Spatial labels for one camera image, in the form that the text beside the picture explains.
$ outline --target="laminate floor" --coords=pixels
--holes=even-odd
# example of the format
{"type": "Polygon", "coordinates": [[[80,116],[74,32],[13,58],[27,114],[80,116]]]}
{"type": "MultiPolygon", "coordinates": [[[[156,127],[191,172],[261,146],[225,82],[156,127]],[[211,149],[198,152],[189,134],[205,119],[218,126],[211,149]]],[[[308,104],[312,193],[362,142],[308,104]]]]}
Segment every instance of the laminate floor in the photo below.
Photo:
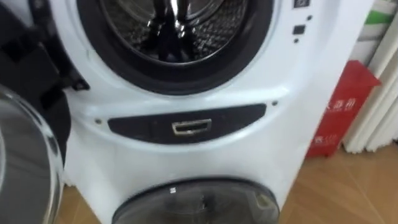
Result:
{"type": "MultiPolygon", "coordinates": [[[[57,224],[98,224],[73,187],[66,187],[57,224]]],[[[282,209],[280,224],[398,223],[398,147],[376,153],[307,159],[282,209]]]]}

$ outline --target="washing machine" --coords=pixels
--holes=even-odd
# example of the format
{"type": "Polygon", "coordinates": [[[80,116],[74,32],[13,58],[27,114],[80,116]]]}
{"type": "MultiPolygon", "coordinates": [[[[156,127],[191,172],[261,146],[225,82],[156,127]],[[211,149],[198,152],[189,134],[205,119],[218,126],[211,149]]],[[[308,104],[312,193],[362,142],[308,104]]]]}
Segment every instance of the washing machine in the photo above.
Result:
{"type": "Polygon", "coordinates": [[[2,1],[27,32],[5,55],[53,72],[9,88],[104,224],[277,223],[373,3],[2,1]]]}

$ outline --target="black plastic part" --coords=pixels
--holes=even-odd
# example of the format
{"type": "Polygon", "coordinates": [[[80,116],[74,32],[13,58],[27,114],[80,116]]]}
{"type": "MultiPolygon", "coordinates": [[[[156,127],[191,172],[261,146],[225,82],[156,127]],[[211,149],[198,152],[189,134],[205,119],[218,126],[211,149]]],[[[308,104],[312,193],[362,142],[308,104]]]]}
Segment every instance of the black plastic part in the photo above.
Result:
{"type": "Polygon", "coordinates": [[[77,6],[87,38],[116,74],[145,90],[188,95],[215,88],[248,65],[269,30],[273,1],[250,1],[242,29],[223,50],[200,63],[176,66],[146,60],[125,48],[109,28],[99,0],[77,0],[77,6]]]}
{"type": "Polygon", "coordinates": [[[159,144],[187,144],[220,138],[245,128],[264,116],[266,105],[249,105],[214,110],[192,111],[108,121],[112,132],[124,137],[159,144]],[[211,119],[211,129],[192,136],[178,136],[172,124],[184,121],[211,119]]]}
{"type": "Polygon", "coordinates": [[[58,70],[46,49],[35,40],[26,40],[29,48],[24,48],[21,40],[28,39],[32,30],[25,28],[1,3],[0,29],[0,84],[16,92],[43,116],[52,128],[65,160],[71,127],[66,96],[60,90],[57,100],[50,106],[43,107],[42,103],[42,95],[59,80],[58,70]]]}
{"type": "Polygon", "coordinates": [[[297,25],[297,26],[294,26],[294,28],[293,28],[294,35],[304,34],[304,32],[305,32],[305,25],[297,25]]]}
{"type": "MultiPolygon", "coordinates": [[[[150,189],[147,189],[139,194],[134,195],[133,197],[129,198],[127,201],[125,201],[118,209],[116,209],[113,218],[112,218],[112,224],[122,224],[122,223],[130,223],[129,220],[125,220],[122,222],[119,222],[121,217],[124,215],[132,215],[131,214],[131,207],[133,207],[135,204],[136,205],[142,205],[141,202],[146,201],[146,198],[151,198],[152,195],[154,194],[170,194],[170,189],[176,188],[178,189],[179,187],[200,187],[201,185],[206,185],[208,183],[212,184],[220,184],[220,185],[225,185],[229,186],[231,188],[237,187],[237,188],[242,188],[242,189],[248,189],[250,190],[255,190],[257,193],[266,196],[271,200],[271,202],[276,205],[276,209],[278,211],[278,214],[280,213],[280,208],[277,206],[277,201],[275,198],[275,195],[272,193],[270,189],[268,189],[266,186],[255,183],[250,180],[246,179],[240,179],[236,177],[230,177],[230,176],[214,176],[214,177],[198,177],[195,179],[183,179],[183,180],[178,180],[175,182],[169,182],[163,185],[155,186],[150,189]]],[[[277,220],[267,220],[266,223],[269,224],[276,224],[277,220]]]]}
{"type": "Polygon", "coordinates": [[[293,0],[294,8],[309,7],[311,0],[293,0]]]}
{"type": "Polygon", "coordinates": [[[34,23],[41,34],[39,41],[45,46],[48,55],[56,66],[60,79],[44,98],[50,99],[60,90],[72,87],[76,91],[90,90],[89,84],[72,65],[63,45],[56,33],[55,24],[51,17],[50,3],[48,0],[29,0],[29,7],[34,23]]]}

